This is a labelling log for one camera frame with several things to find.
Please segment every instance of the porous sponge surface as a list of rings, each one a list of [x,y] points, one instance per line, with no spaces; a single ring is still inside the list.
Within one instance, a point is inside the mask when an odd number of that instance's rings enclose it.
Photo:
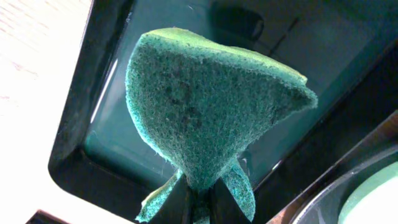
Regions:
[[[126,74],[127,107],[141,138],[205,190],[237,153],[317,97],[295,70],[188,30],[143,34]]]
[[[141,212],[138,214],[136,220],[139,222],[148,222],[151,220],[157,211],[159,211],[180,177],[181,172],[178,171],[163,187],[148,196],[145,203],[142,204]],[[253,191],[248,177],[236,159],[232,162],[231,169],[226,171],[221,178],[245,216],[250,221],[253,220],[254,212],[256,211]],[[195,224],[210,223],[210,211],[206,202],[199,201],[196,203],[195,210],[193,211]]]

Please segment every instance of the folded sponge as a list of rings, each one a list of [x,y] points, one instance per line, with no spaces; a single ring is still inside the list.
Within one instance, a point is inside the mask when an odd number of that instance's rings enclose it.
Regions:
[[[127,107],[141,138],[200,192],[278,121],[316,106],[306,81],[257,52],[159,29],[142,34],[132,53]]]

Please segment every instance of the sponge edge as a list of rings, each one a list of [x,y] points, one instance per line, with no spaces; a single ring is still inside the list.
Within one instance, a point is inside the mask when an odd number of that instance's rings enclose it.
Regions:
[[[143,34],[126,74],[127,107],[141,138],[194,190],[230,169],[248,144],[317,97],[297,71],[187,30]]]
[[[248,177],[243,172],[239,162],[235,159],[232,168],[225,172],[221,178],[235,198],[245,216],[252,221],[256,211],[256,202]],[[175,183],[181,177],[178,171],[164,186],[150,194],[142,204],[141,212],[136,217],[139,222],[148,222],[159,211],[166,198],[170,195]],[[204,202],[197,202],[194,213],[195,224],[210,223],[209,210]]]

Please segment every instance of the teal sponge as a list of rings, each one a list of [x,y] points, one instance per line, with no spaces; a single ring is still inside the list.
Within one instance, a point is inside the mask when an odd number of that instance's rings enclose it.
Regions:
[[[141,138],[178,167],[193,190],[202,192],[222,177],[237,202],[245,198],[239,206],[252,219],[252,190],[236,156],[278,121],[317,105],[306,81],[257,52],[187,30],[159,29],[142,34],[131,55],[127,107]],[[176,180],[148,203],[161,206]],[[138,219],[151,218],[154,207],[144,206]],[[205,205],[196,214],[207,222]]]

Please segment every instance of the white wood surface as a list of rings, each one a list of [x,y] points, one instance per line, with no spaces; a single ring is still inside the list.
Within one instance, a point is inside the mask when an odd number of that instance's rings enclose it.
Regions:
[[[130,223],[60,189],[47,164],[90,0],[0,0],[0,223],[38,209],[69,223]]]

